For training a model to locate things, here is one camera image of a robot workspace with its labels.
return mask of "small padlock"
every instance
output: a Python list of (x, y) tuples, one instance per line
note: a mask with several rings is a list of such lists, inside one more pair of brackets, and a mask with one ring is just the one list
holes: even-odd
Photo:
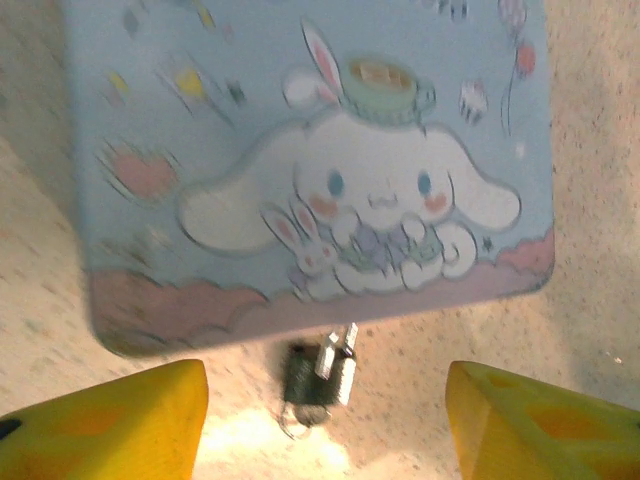
[(330, 418), (328, 407), (345, 406), (349, 402), (356, 373), (354, 347), (357, 332), (357, 325), (352, 323), (339, 348), (336, 332), (327, 336), (323, 345), (291, 346), (280, 418), (280, 426), (290, 437), (294, 438), (284, 422), (289, 405), (293, 407), (296, 420), (311, 428)]

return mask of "printed illustration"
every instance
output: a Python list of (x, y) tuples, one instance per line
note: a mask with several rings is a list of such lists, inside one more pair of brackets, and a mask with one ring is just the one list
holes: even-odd
[(320, 237), (313, 214), (303, 202), (294, 201), (291, 211), (306, 238), (281, 210), (266, 208), (262, 216), (274, 235), (296, 256), (298, 266), (289, 272), (294, 292), (300, 298), (323, 299), (326, 292), (343, 292), (333, 271), (338, 260), (335, 247)]
[(500, 20), (507, 28), (515, 45), (515, 60), (509, 83), (504, 89), (500, 102), (502, 131), (511, 136), (511, 95), (518, 83), (529, 77), (536, 65), (536, 51), (531, 43), (523, 39), (523, 29), (527, 21), (527, 5), (524, 0), (498, 0)]
[(551, 229), (543, 238), (505, 250), (495, 263), (477, 263), (463, 280), (440, 278), (418, 293), (398, 293), (391, 302), (368, 295), (317, 303), (314, 310), (293, 294), (268, 303), (247, 288), (225, 290), (204, 281), (159, 285), (126, 271), (95, 273), (90, 290), (97, 299), (95, 327), (102, 342), (119, 353), (150, 355), (295, 330), (300, 318), (306, 319), (306, 327), (321, 326), (327, 318), (346, 318), (354, 309), (365, 318), (378, 318), (455, 306), (459, 296), (474, 301), (531, 292), (548, 281), (554, 261)]
[(188, 53), (169, 55), (160, 66), (158, 77), (180, 98), (192, 115), (204, 107), (213, 111), (229, 126), (233, 126), (233, 122), (223, 105), (226, 103), (238, 106), (245, 100), (242, 87), (237, 81), (228, 82), (225, 91)]
[(451, 21), (460, 23), (467, 19), (468, 0), (413, 0), (419, 1), (425, 8), (433, 8), (440, 15), (449, 15)]
[(142, 22), (146, 21), (153, 7), (158, 4), (170, 4), (194, 10), (205, 29), (211, 32), (216, 30), (216, 21), (201, 0), (135, 0), (122, 14), (122, 26), (131, 38), (135, 38)]
[(102, 343), (168, 354), (541, 288), (544, 8), (488, 1), (67, 2)]
[(481, 80), (466, 81), (460, 88), (460, 115), (465, 122), (476, 125), (489, 109), (487, 94)]
[(122, 107), (129, 93), (129, 85), (125, 79), (118, 72), (111, 71), (107, 73), (105, 83), (104, 98), (112, 107)]
[(498, 0), (500, 20), (514, 43), (517, 44), (527, 21), (527, 5), (524, 0)]
[[(227, 181), (190, 189), (180, 208), (184, 230), (210, 249), (244, 255), (277, 237), (302, 260), (308, 288), (294, 282), (296, 291), (315, 300), (464, 276), (477, 245), (451, 213), (503, 231), (520, 215), (517, 193), (478, 171), (450, 129), (428, 125), (436, 99), (429, 80), (380, 56), (339, 66), (319, 30), (307, 20), (302, 29), (318, 73), (292, 72), (285, 98), (294, 107), (322, 100), (334, 108), (261, 141), (249, 166)], [(283, 213), (289, 209), (310, 245)], [(324, 228), (332, 245), (315, 233)], [(317, 253), (325, 248), (326, 260)], [(321, 258), (323, 270), (312, 269)]]
[(157, 204), (178, 185), (179, 164), (167, 152), (105, 143), (97, 157), (111, 185), (132, 201)]

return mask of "star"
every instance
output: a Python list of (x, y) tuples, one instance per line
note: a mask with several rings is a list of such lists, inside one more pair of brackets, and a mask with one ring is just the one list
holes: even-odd
[(516, 157), (522, 160), (524, 158), (525, 153), (526, 153), (526, 147), (524, 145), (524, 142), (516, 143)]
[(493, 250), (493, 242), (491, 241), (490, 237), (483, 237), (482, 238), (482, 248), (489, 253), (491, 250)]
[(229, 90), (229, 95), (236, 105), (241, 105), (247, 101), (247, 98), (242, 91), (242, 87), (240, 86), (240, 82), (227, 82), (227, 89)]

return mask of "speckled countertop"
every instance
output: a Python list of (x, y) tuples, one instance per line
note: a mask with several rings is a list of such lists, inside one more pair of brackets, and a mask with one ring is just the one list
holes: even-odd
[[(640, 408), (640, 7), (568, 0), (550, 2), (548, 13), (550, 284), (524, 298), (363, 327), (349, 408), (295, 443), (273, 418), (283, 344), (201, 352), (211, 401), (194, 478), (459, 478), (444, 409), (446, 371), (458, 359)], [(13, 125), (0, 134), (11, 140)], [(74, 235), (23, 157), (0, 148), (2, 411), (158, 363), (118, 358), (91, 337)]]

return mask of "pink cheek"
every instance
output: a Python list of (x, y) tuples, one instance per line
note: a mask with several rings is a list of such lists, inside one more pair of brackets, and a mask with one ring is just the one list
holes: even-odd
[(425, 197), (424, 206), (430, 213), (440, 213), (447, 206), (447, 196), (444, 193), (439, 193), (435, 197)]
[(333, 218), (338, 213), (338, 204), (333, 200), (325, 200), (320, 195), (313, 194), (309, 198), (309, 206), (321, 217)]

